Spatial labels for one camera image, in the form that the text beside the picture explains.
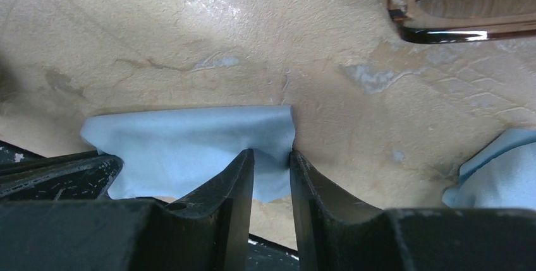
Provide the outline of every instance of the dirt stain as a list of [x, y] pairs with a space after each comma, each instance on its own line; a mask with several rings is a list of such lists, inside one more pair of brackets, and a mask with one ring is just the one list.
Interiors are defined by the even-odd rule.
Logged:
[[73, 78], [64, 73], [60, 73], [55, 69], [48, 69], [45, 73], [45, 79], [50, 87], [54, 90], [60, 90], [69, 94], [77, 95], [79, 97], [84, 97], [84, 88], [75, 88], [69, 85]]
[[126, 58], [117, 58], [116, 63], [126, 63], [132, 66], [134, 69], [144, 69], [147, 67], [151, 67], [149, 63], [142, 63], [141, 61], [135, 61], [133, 59], [126, 59]]

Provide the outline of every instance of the metal frame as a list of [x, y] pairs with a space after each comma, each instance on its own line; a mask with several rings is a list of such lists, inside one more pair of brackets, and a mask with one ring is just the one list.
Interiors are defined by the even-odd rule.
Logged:
[[419, 7], [420, 0], [382, 0], [399, 36], [417, 44], [513, 39], [536, 35], [536, 13], [497, 18], [442, 18]]

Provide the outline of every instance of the fabric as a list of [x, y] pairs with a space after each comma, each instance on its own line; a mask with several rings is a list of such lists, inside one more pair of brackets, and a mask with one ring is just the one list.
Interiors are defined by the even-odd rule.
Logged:
[[290, 194], [288, 155], [295, 127], [290, 105], [138, 112], [87, 119], [81, 136], [123, 159], [112, 199], [181, 198], [213, 178], [243, 150], [255, 152], [253, 198]]
[[443, 194], [452, 208], [536, 210], [536, 131], [509, 129], [460, 167]]

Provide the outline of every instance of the scratch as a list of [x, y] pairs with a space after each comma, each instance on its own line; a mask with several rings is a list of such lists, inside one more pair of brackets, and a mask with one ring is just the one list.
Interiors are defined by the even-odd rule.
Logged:
[[2, 22], [2, 29], [0, 30], [0, 43], [2, 40], [4, 40], [4, 34], [6, 33], [6, 29], [8, 28], [8, 21], [9, 17], [11, 16], [11, 12], [13, 12], [13, 9], [15, 9], [15, 6], [17, 4], [18, 0], [14, 0], [11, 5], [8, 8], [8, 14], [6, 15], [6, 18]]
[[500, 110], [500, 111], [497, 111], [495, 112], [495, 115], [498, 115], [498, 114], [501, 114], [501, 113], [506, 113], [506, 112], [510, 112], [510, 111], [517, 111], [517, 110], [526, 110], [532, 114], [534, 114], [535, 112], [531, 109], [528, 109], [526, 107], [512, 107], [512, 108], [508, 108], [508, 109], [505, 109], [505, 110]]
[[61, 194], [63, 193], [63, 191], [65, 191], [65, 188], [61, 188], [58, 193], [56, 194], [56, 196], [54, 196], [54, 199], [53, 200], [58, 200], [59, 197], [61, 196]]
[[445, 81], [453, 81], [453, 80], [460, 80], [459, 78], [457, 77], [446, 77], [446, 78], [441, 78], [440, 80], [436, 80], [435, 82], [436, 83], [444, 83]]
[[469, 100], [469, 99], [474, 99], [474, 98], [482, 97], [482, 96], [486, 96], [486, 95], [491, 95], [493, 97], [496, 97], [496, 98], [500, 99], [500, 97], [498, 97], [498, 96], [496, 96], [496, 95], [494, 95], [493, 93], [490, 93], [490, 92], [480, 92], [480, 93], [476, 93], [476, 94], [473, 94], [473, 95], [469, 95], [469, 96], [464, 97], [462, 99], [463, 100]]
[[480, 83], [481, 81], [493, 81], [494, 83], [498, 83], [500, 85], [503, 85], [504, 83], [494, 79], [494, 78], [491, 78], [491, 77], [482, 77], [482, 78], [477, 78], [476, 80], [472, 80], [471, 82], [472, 83]]
[[474, 72], [474, 73], [477, 74], [477, 75], [485, 76], [485, 75], [483, 75], [482, 73], [480, 73], [480, 72], [474, 70], [473, 68], [470, 68], [471, 65], [474, 65], [474, 64], [473, 64], [472, 62], [471, 62], [471, 63], [468, 63], [466, 66], [464, 66], [464, 67], [460, 68], [458, 71], [454, 72], [454, 75], [460, 75], [460, 74], [462, 74], [462, 72], [464, 72], [464, 71], [472, 71], [472, 72]]
[[124, 83], [124, 82], [126, 82], [129, 78], [131, 78], [131, 77], [134, 76], [134, 75], [135, 75], [135, 73], [134, 73], [134, 72], [131, 72], [128, 76], [126, 76], [126, 77], [124, 77], [124, 78], [118, 80], [118, 81], [115, 83], [115, 85], [114, 85], [113, 87], [117, 87], [120, 83]]
[[286, 82], [285, 82], [283, 88], [281, 89], [282, 93], [284, 93], [286, 91], [286, 89], [288, 88], [288, 84], [290, 83], [290, 79], [288, 78], [288, 76], [285, 75], [285, 78], [286, 78]]
[[172, 66], [166, 66], [165, 64], [157, 64], [157, 63], [153, 62], [152, 58], [148, 58], [147, 62], [149, 62], [149, 64], [155, 69], [160, 69], [160, 70], [169, 69], [169, 70], [176, 70], [176, 71], [184, 71], [181, 68], [172, 67]]
[[191, 70], [190, 72], [196, 72], [196, 71], [200, 71], [200, 70], [206, 70], [206, 69], [214, 69], [216, 68], [216, 66], [212, 65], [212, 66], [207, 66], [207, 63], [212, 59], [214, 58], [214, 56], [220, 54], [221, 52], [220, 51], [216, 51], [214, 53], [212, 53], [209, 57], [207, 57], [204, 61], [202, 61], [201, 63], [198, 63], [196, 64]]

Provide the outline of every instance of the small hole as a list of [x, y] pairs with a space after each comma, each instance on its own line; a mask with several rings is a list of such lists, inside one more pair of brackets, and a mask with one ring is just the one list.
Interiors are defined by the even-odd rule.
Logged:
[[183, 209], [186, 209], [188, 208], [188, 205], [186, 205], [185, 203], [170, 203], [166, 206], [166, 209], [170, 210], [170, 211], [179, 211], [179, 210], [183, 210]]

